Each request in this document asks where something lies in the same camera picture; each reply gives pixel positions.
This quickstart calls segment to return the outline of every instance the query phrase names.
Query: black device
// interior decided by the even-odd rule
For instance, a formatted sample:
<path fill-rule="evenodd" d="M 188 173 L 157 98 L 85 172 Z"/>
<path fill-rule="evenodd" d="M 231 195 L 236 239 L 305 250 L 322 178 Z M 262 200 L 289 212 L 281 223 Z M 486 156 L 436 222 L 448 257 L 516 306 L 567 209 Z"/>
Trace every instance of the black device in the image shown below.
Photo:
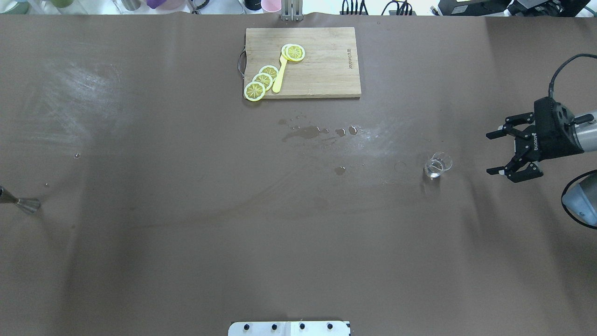
<path fill-rule="evenodd" d="M 516 16 L 575 17 L 590 0 L 515 0 L 508 12 Z"/>
<path fill-rule="evenodd" d="M 440 0 L 445 16 L 483 16 L 508 10 L 514 16 L 575 17 L 590 0 Z"/>
<path fill-rule="evenodd" d="M 261 0 L 245 0 L 245 7 L 251 11 L 260 10 Z"/>
<path fill-rule="evenodd" d="M 510 0 L 440 0 L 439 11 L 445 16 L 483 16 L 501 13 Z"/>
<path fill-rule="evenodd" d="M 488 139 L 513 136 L 514 156 L 505 166 L 487 169 L 490 175 L 504 175 L 510 181 L 522 182 L 543 176 L 539 161 L 597 151 L 597 123 L 593 114 L 575 117 L 563 104 L 553 99 L 553 86 L 559 72 L 578 57 L 597 55 L 578 54 L 569 58 L 553 74 L 547 97 L 534 103 L 533 112 L 506 117 L 498 130 L 486 134 Z M 528 124 L 524 130 L 516 126 Z"/>

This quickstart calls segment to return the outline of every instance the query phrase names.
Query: cable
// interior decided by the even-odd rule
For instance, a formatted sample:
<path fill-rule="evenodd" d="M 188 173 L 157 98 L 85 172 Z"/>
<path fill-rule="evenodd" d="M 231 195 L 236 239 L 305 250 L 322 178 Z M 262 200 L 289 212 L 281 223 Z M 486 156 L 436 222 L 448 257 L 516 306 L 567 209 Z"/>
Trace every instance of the cable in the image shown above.
<path fill-rule="evenodd" d="M 386 6 L 383 8 L 383 11 L 381 11 L 381 15 L 383 15 L 386 12 L 386 9 L 390 4 L 396 4 L 396 15 L 412 15 L 413 14 L 413 6 L 411 4 L 409 4 L 407 0 L 405 0 L 405 1 L 392 0 L 392 1 L 388 2 L 386 4 Z"/>
<path fill-rule="evenodd" d="M 553 85 L 554 85 L 554 83 L 556 81 L 556 77 L 558 76 L 559 72 L 562 71 L 562 69 L 564 68 L 564 66 L 566 66 L 568 63 L 572 62 L 573 60 L 575 60 L 575 59 L 577 59 L 579 57 L 590 57 L 592 59 L 597 59 L 597 55 L 593 55 L 593 54 L 578 54 L 578 55 L 574 55 L 574 56 L 570 57 L 553 74 L 552 81 L 549 82 L 549 88 L 547 89 L 547 96 L 548 97 L 550 97 L 550 98 L 553 99 Z"/>
<path fill-rule="evenodd" d="M 387 9 L 387 7 L 388 7 L 390 4 L 396 4 L 396 11 L 398 11 L 398 8 L 400 7 L 400 3 L 399 3 L 399 1 L 392 0 L 392 1 L 388 2 L 388 3 L 386 4 L 386 6 L 383 8 L 383 11 L 381 11 L 381 14 L 382 14 L 382 15 L 383 15 L 383 14 L 386 12 L 386 9 Z"/>
<path fill-rule="evenodd" d="M 566 188 L 564 188 L 564 191 L 562 192 L 562 197 L 564 197 L 564 195 L 566 195 L 566 193 L 568 192 L 568 189 L 570 188 L 570 186 L 572 186 L 572 184 L 574 184 L 576 181 L 580 180 L 581 178 L 587 177 L 589 175 L 592 175 L 594 173 L 597 173 L 597 169 L 595 170 L 591 170 L 590 172 L 586 172 L 582 175 L 577 176 L 576 178 L 574 178 L 572 181 L 570 181 L 567 185 Z M 572 218 L 576 223 L 579 223 L 580 225 L 587 227 L 587 228 L 592 228 L 592 229 L 597 229 L 597 227 L 594 227 L 592 225 L 589 225 L 581 220 L 579 220 L 578 218 L 576 218 L 575 216 L 572 215 L 572 213 L 570 213 L 570 211 L 568 210 L 568 208 L 566 207 L 566 205 L 564 205 L 564 202 L 562 202 L 562 207 L 564 208 L 564 211 L 566 211 L 566 214 L 568 214 L 568 216 L 570 216 L 570 218 Z"/>
<path fill-rule="evenodd" d="M 585 7 L 584 9 L 588 10 L 591 14 L 593 14 L 593 16 L 597 17 L 597 13 L 594 10 L 590 9 L 589 7 Z"/>
<path fill-rule="evenodd" d="M 365 0 L 361 1 L 361 9 L 359 10 L 359 15 L 363 15 L 363 8 L 365 9 L 365 15 L 369 15 L 367 11 L 367 6 L 365 5 Z"/>

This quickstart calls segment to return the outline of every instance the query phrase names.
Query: brown table surface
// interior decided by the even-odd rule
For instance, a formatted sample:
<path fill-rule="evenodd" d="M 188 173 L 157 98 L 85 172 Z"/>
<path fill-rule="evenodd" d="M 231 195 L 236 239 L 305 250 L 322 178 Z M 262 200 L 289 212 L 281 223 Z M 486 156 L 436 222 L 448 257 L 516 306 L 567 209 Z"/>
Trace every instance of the brown table surface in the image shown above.
<path fill-rule="evenodd" d="M 292 26 L 356 27 L 360 99 L 242 98 L 245 28 Z M 1 184 L 43 204 L 0 207 L 1 335 L 597 334 L 596 232 L 559 204 L 595 154 L 521 184 L 485 173 L 513 155 L 485 133 L 597 51 L 597 20 L 2 16 L 0 32 Z M 556 99 L 595 109 L 596 77 L 571 63 Z M 440 150 L 454 167 L 430 183 Z"/>

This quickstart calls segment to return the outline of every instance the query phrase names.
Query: water droplet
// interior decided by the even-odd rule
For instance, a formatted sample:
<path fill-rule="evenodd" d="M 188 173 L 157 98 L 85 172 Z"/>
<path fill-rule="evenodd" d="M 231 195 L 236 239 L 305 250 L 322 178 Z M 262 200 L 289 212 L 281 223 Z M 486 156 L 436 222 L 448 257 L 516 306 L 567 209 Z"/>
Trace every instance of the water droplet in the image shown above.
<path fill-rule="evenodd" d="M 336 172 L 336 175 L 340 176 L 346 171 L 346 167 L 340 166 L 338 168 L 335 168 L 334 171 Z"/>
<path fill-rule="evenodd" d="M 307 126 L 302 129 L 299 126 L 297 126 L 297 127 L 293 127 L 292 129 L 293 130 L 297 129 L 297 131 L 287 134 L 282 139 L 283 142 L 286 142 L 286 140 L 293 138 L 295 136 L 300 136 L 303 139 L 313 139 L 321 133 L 321 130 L 319 129 L 319 127 L 316 127 L 316 126 Z"/>

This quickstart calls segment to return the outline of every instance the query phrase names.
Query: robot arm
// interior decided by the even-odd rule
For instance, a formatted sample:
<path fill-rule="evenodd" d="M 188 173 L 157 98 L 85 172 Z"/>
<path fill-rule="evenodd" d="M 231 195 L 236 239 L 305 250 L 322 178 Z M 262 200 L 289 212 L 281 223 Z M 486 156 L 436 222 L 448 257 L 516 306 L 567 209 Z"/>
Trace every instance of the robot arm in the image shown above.
<path fill-rule="evenodd" d="M 575 117 L 570 110 L 553 99 L 555 79 L 564 66 L 578 57 L 597 55 L 578 54 L 564 62 L 553 74 L 548 97 L 535 101 L 532 113 L 506 118 L 498 130 L 487 133 L 487 138 L 513 136 L 514 156 L 505 166 L 487 169 L 491 175 L 504 175 L 517 183 L 543 176 L 539 161 L 597 150 L 597 124 L 592 113 Z M 528 124 L 524 130 L 516 126 Z"/>

